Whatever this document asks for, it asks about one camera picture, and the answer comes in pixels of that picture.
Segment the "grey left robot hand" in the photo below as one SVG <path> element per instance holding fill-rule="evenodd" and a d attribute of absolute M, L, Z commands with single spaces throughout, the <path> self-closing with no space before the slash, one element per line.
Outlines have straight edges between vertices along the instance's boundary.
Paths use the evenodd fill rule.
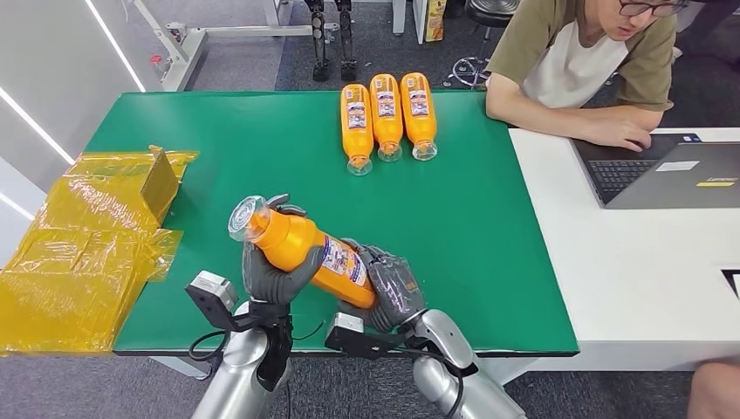
<path fill-rule="evenodd" d="M 253 300 L 288 305 L 311 283 L 322 265 L 323 255 L 323 246 L 313 246 L 298 267 L 283 271 L 272 265 L 261 249 L 247 241 L 242 254 L 244 289 Z"/>

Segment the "person's right hand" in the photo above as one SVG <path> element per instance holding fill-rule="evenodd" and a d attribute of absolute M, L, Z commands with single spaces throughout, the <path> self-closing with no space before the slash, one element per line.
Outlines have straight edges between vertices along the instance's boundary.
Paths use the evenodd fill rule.
<path fill-rule="evenodd" d="M 588 121 L 577 137 L 595 145 L 624 148 L 634 152 L 640 152 L 652 145 L 652 138 L 648 131 L 625 120 Z"/>

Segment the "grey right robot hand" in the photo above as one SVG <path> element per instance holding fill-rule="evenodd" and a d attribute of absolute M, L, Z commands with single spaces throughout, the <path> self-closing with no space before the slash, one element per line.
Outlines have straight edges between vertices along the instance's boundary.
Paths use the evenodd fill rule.
<path fill-rule="evenodd" d="M 390 333 L 397 326 L 426 309 L 421 289 L 405 258 L 365 245 L 351 238 L 343 238 L 358 253 L 372 284 L 376 299 L 369 309 L 338 301 L 341 313 L 359 317 L 366 326 L 379 333 Z"/>

